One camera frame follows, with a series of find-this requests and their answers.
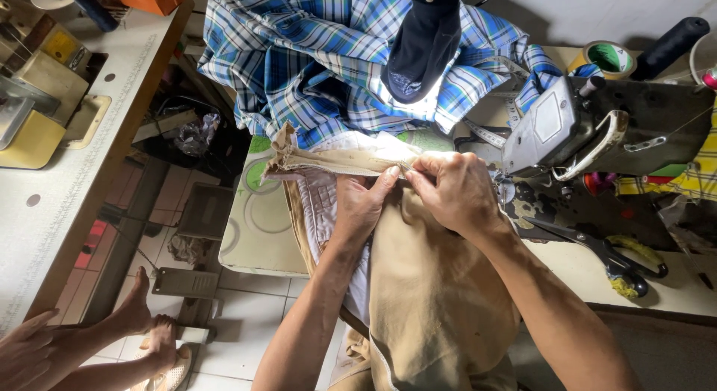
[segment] hand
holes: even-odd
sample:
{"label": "hand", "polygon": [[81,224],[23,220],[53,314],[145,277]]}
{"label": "hand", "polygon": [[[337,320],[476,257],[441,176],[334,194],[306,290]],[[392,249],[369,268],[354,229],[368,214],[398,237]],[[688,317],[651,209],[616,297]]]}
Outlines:
{"label": "hand", "polygon": [[49,369],[52,332],[47,322],[58,312],[46,311],[0,339],[0,390],[20,390]]}
{"label": "hand", "polygon": [[[464,238],[490,235],[510,227],[497,205],[493,180],[483,159],[473,153],[427,151],[413,163],[406,178],[433,217]],[[426,176],[434,176],[433,184]]]}
{"label": "hand", "polygon": [[396,185],[399,168],[390,167],[370,186],[365,176],[336,176],[334,236],[363,244],[381,216],[386,195]]}

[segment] foot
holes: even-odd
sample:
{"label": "foot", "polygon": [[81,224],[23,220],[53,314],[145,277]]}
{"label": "foot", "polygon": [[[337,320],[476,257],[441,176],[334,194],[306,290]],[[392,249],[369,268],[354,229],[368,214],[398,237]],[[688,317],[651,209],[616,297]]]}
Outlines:
{"label": "foot", "polygon": [[157,372],[167,372],[176,360],[176,331],[174,319],[161,314],[154,317],[149,331],[149,353],[147,358],[157,363]]}
{"label": "foot", "polygon": [[149,291],[149,278],[144,267],[139,267],[135,276],[135,284],[130,294],[120,305],[120,308],[112,313],[128,335],[132,333],[143,333],[152,325],[152,314],[147,308],[147,291]]}

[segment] treadle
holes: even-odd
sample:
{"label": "treadle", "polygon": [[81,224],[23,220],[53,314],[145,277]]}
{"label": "treadle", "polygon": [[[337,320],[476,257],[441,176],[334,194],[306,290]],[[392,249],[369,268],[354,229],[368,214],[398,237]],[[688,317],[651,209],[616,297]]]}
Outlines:
{"label": "treadle", "polygon": [[160,267],[152,294],[213,299],[220,282],[217,273]]}

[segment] blue plaid fabric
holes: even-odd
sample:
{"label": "blue plaid fabric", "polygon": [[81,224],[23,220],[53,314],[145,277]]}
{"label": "blue plaid fabric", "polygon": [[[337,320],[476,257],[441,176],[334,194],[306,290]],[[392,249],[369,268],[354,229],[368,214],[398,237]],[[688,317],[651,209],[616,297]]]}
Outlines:
{"label": "blue plaid fabric", "polygon": [[521,93],[528,106],[540,86],[549,87],[560,75],[547,56],[539,56],[539,47],[526,51],[528,36],[521,29],[461,4],[460,46],[443,78],[422,101],[396,102],[381,82],[381,67],[410,5],[407,0],[209,0],[207,47],[198,70],[237,91],[240,127],[273,138],[289,122],[300,148],[346,130],[400,133],[435,121],[448,131],[510,77],[497,62],[482,62],[489,56],[517,63],[527,61],[524,55],[537,56],[528,62],[535,81]]}

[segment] roll of tape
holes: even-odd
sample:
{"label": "roll of tape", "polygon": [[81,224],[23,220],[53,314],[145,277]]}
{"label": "roll of tape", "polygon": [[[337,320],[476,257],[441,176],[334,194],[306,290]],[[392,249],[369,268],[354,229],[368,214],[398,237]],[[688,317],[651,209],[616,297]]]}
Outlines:
{"label": "roll of tape", "polygon": [[634,57],[622,45],[611,41],[593,41],[580,51],[567,72],[589,63],[597,65],[605,78],[610,80],[627,78],[637,67]]}

